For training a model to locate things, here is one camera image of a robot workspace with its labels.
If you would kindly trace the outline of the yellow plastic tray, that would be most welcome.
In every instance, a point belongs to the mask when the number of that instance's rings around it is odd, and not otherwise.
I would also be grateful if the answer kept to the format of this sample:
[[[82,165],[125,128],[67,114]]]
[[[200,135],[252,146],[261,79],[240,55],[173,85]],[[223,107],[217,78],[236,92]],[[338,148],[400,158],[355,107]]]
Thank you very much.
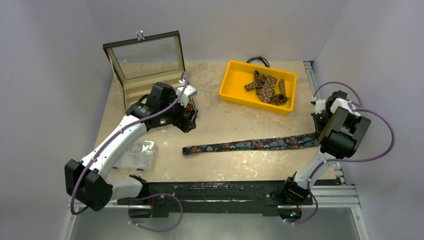
[[[293,72],[231,60],[222,80],[222,100],[287,114],[294,109],[297,75]]]

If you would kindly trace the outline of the aluminium frame rail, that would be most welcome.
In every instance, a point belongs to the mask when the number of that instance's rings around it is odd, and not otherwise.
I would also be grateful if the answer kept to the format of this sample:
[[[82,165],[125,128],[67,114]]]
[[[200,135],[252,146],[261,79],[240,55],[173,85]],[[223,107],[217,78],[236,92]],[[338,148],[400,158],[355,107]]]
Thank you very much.
[[[231,213],[280,217],[284,223],[304,222],[302,207],[318,207],[313,193],[318,178],[337,162],[345,162],[358,150],[371,120],[361,115],[343,91],[327,99],[312,100],[315,131],[303,135],[254,139],[245,142],[189,146],[185,155],[234,150],[296,150],[317,147],[317,153],[301,170],[280,181],[148,182],[138,175],[108,181],[107,178],[127,149],[149,130],[172,125],[187,133],[196,128],[198,109],[192,105],[196,89],[183,72],[178,88],[164,82],[152,86],[126,111],[119,125],[81,160],[64,167],[65,189],[70,211],[80,202],[83,209],[100,211],[110,202],[129,207],[129,223],[136,218],[165,218],[170,213]]]

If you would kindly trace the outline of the brown floral tie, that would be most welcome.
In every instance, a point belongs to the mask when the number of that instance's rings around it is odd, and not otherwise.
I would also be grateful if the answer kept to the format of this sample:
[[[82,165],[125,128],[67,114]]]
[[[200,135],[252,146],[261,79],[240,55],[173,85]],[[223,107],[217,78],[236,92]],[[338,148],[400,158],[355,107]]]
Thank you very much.
[[[286,95],[285,80],[271,75],[264,75],[255,70],[253,81],[244,86],[246,91],[255,90],[258,98],[266,104],[274,106],[285,105],[289,97]]]

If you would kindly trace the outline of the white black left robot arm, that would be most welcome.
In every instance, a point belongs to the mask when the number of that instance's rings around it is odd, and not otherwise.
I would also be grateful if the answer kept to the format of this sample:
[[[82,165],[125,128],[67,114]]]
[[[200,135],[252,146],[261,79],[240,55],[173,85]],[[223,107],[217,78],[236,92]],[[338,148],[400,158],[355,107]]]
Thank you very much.
[[[143,95],[126,111],[118,126],[92,152],[77,161],[69,160],[64,167],[65,188],[70,195],[70,211],[75,202],[99,211],[111,200],[131,199],[138,205],[146,203],[149,191],[143,181],[134,176],[108,181],[115,165],[129,148],[150,129],[173,125],[187,133],[196,127],[198,110],[189,106],[197,89],[180,80],[180,87],[157,82],[149,94]]]

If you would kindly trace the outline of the black tie storage box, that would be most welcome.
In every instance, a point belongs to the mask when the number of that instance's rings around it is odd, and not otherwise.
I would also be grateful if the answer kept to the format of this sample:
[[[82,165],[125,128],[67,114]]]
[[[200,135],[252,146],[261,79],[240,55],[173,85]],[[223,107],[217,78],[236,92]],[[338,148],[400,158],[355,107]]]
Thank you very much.
[[[156,82],[178,88],[186,70],[178,30],[153,35],[138,31],[135,38],[105,43],[102,48],[120,84],[125,110]]]

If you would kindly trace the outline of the navy floral tie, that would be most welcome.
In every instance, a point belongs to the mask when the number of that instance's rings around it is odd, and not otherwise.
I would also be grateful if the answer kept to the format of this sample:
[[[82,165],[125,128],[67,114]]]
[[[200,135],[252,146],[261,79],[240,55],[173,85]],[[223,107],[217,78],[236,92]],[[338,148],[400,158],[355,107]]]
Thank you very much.
[[[182,154],[186,156],[198,153],[217,153],[230,151],[296,150],[317,146],[319,146],[318,133],[312,132],[301,135],[291,135],[274,138],[261,138],[225,143],[185,146],[182,148]]]

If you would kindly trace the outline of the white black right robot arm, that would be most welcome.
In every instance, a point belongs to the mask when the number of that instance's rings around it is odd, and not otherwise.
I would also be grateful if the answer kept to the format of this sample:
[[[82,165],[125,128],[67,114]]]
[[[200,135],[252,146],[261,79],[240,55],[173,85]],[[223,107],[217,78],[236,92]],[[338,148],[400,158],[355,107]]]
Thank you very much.
[[[358,113],[347,96],[346,92],[339,90],[326,100],[314,102],[312,117],[319,134],[319,149],[305,167],[286,179],[279,191],[284,202],[303,202],[318,178],[337,159],[350,158],[358,150],[372,121]]]

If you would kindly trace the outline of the black mounting base rail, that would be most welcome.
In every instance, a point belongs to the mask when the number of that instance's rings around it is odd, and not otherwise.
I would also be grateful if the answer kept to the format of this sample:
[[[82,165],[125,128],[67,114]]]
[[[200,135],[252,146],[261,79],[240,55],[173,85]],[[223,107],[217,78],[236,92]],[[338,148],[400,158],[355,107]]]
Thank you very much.
[[[148,182],[137,197],[119,199],[117,204],[151,206],[154,218],[180,212],[277,217],[281,207],[312,205],[309,197],[303,202],[283,198],[280,190],[284,183],[283,180]]]

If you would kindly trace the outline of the clear plastic screw box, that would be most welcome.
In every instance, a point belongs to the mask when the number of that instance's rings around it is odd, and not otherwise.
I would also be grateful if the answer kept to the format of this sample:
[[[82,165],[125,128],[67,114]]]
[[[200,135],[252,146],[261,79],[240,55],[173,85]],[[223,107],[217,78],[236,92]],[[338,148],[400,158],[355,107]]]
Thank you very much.
[[[136,140],[113,168],[149,171],[156,158],[156,149],[157,145],[152,140]]]

